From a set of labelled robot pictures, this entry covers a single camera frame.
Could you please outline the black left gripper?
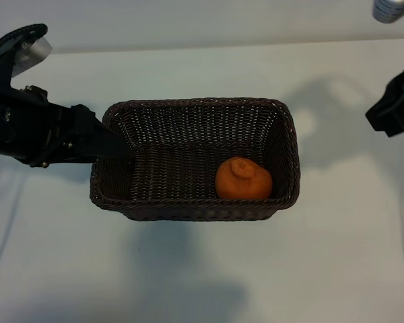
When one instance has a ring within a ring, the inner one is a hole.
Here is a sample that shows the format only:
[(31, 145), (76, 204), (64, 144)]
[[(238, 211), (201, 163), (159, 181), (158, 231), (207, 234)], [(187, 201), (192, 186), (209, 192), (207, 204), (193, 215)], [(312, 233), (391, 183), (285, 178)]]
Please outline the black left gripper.
[(32, 168), (125, 154), (125, 140), (84, 105), (50, 103), (39, 87), (0, 88), (0, 155)]

